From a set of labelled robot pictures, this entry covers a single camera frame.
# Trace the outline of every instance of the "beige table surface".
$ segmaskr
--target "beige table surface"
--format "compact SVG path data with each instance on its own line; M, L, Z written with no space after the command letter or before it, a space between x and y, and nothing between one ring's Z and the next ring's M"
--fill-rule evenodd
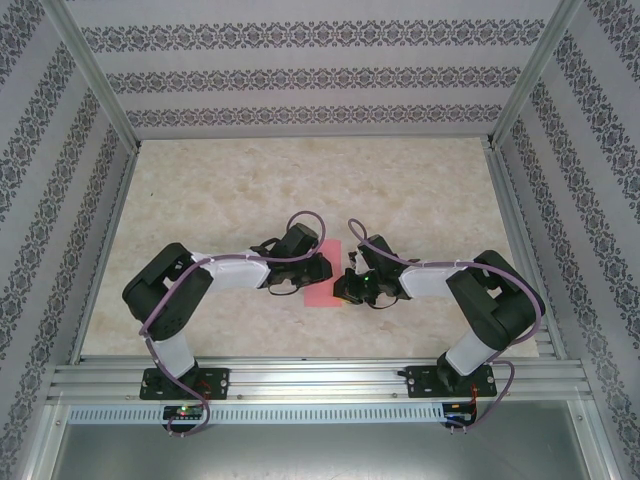
M479 139L283 138L143 143L83 354L147 354L124 286L164 246L234 253L284 233L301 209L321 214L347 252L360 219L405 258L511 261ZM308 225L317 230L313 220ZM387 310L310 308L302 293L206 296L185 328L200 356L437 357L468 325L442 298ZM510 356L537 356L530 340Z

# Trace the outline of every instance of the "enclosure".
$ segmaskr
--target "enclosure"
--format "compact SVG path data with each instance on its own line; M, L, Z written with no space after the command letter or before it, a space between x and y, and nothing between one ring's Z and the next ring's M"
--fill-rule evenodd
M4 0L0 478L640 478L638 9ZM494 249L540 293L483 426L447 432L469 398L398 376L467 331L452 300L234 290L185 328L226 399L169 438L122 289L168 243L241 252L301 209L334 280L356 217L405 258Z

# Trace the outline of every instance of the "purple cable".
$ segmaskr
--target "purple cable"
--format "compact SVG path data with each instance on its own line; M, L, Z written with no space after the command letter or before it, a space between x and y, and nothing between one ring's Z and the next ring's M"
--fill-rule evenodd
M356 231L356 229L353 227L354 224L360 227L360 229L362 230L362 235L360 235ZM355 218L350 218L349 221L347 222L347 225L349 226L349 230L351 230L351 233L353 233L353 235L360 241L361 244L366 245L367 248L370 248L374 252L382 255L383 257L386 257L402 265L407 265L409 267L422 267L422 268L471 267L471 268L479 268L481 270L485 270L485 271L500 275L502 278L515 284L527 295L527 298L529 298L529 300L531 301L531 304L533 305L533 309L536 312L536 321L533 324L533 327L531 327L531 330L529 330L525 335L511 342L511 345L518 345L519 343L525 342L538 332L540 328L540 323L542 322L542 310L540 310L538 299L533 294L533 291L528 285L526 285L524 282L520 281L518 278L514 277L510 273L505 272L504 270L501 270L499 268L492 267L491 265L484 265L482 263L475 263L475 262L423 262L423 263L410 262L408 260L404 260L402 258L393 256L390 253L387 253L384 250L381 250L376 246L372 245L371 243L369 243L369 241L367 240L367 236L368 236L367 229L365 228L365 226L362 224L360 220ZM493 362L495 364L509 365L509 368L511 369L511 375L509 376L509 380L507 381L507 384L505 385L504 389L502 390L502 392L500 393L496 401L491 404L491 406L487 409L487 411L484 413L482 417L480 417L473 425L470 425L469 427L464 427L462 424L459 424L461 428L459 428L458 430L464 430L466 432L467 430L471 430L472 427L475 428L475 426L484 423L485 419L491 415L491 412L500 404L502 399L505 397L505 395L509 391L509 388L511 387L511 384L513 383L513 379L516 374L516 367L513 365L513 363L511 363L508 360L494 361L494 359L497 358L501 353L502 352L496 352L494 355L489 357L489 359L487 360L487 363ZM453 420L448 420L448 421L454 424L457 423Z
M153 348L153 341L151 340L151 336L149 335L149 327L151 327L153 322L156 321L156 319L158 318L158 315L160 315L160 312L165 307L167 302L175 294L175 292L178 290L178 288L180 288L180 285L182 285L182 283L189 277L189 275L191 275L196 269L198 269L202 265L205 265L205 264L210 263L210 262L219 261L219 260L251 260L251 261L257 261L257 262L269 262L269 263L292 263L292 262L299 262L301 260L306 260L306 259L312 257L313 255L315 255L318 252L318 250L320 250L320 247L324 243L324 239L325 239L325 236L326 236L326 233L327 233L327 227L326 227L322 217L320 215L318 215L317 213L312 212L310 210L301 210L301 211L295 213L289 219L289 221L287 222L287 230L289 230L289 228L291 228L291 225L292 225L293 221L296 218L298 218L300 215L311 215L312 217L316 218L318 220L318 222L320 222L320 231L321 231L320 239L318 240L318 245L316 245L315 248L312 248L311 250L309 250L304 255L300 255L299 257L293 257L293 258L269 258L269 257L261 257L260 255L242 255L242 254L237 254L237 253L225 254L225 255L215 255L215 256L212 256L212 257L203 258L202 260L199 260L196 263L194 263L193 265L189 266L189 268L187 268L182 273L182 275L180 275L180 277L173 283L173 285L171 285L171 287L169 288L167 293L164 294L164 297L162 297L162 300L160 300L160 302L158 302L158 305L156 305L156 308L153 309L153 311L151 312L151 314L149 315L147 320L145 320L145 322L142 324L142 328L140 328L140 331L138 332L138 334L141 335L144 338L145 344L147 345L147 348L149 349L149 353L151 353L151 358L153 358L154 363L158 366L160 371L169 380L171 380L171 382L173 382L175 385L180 387L185 392L187 392L190 395L194 396L196 398L196 400L199 400L200 403L202 404L202 407L206 411L206 416L205 416L204 421L200 425L198 425L198 426L194 427L193 429L189 430L188 432L179 433L179 436L181 438L182 437L188 437L190 435L194 435L194 434L200 432L201 430L203 430L207 426L207 424L209 423L209 420L211 419L211 409L209 407L209 402L202 395L200 395L196 391L194 391L191 388L189 388L187 385L182 383L180 380L178 380L176 377L174 377L169 372L167 367L164 365L164 363L162 363L162 361L158 357L158 354L156 353L155 348ZM177 432L174 432L173 430L171 430L171 424L173 423L174 419L175 419L175 417L172 417L169 420L169 423L167 424L167 431L169 432L170 436L173 436L174 434L177 434Z

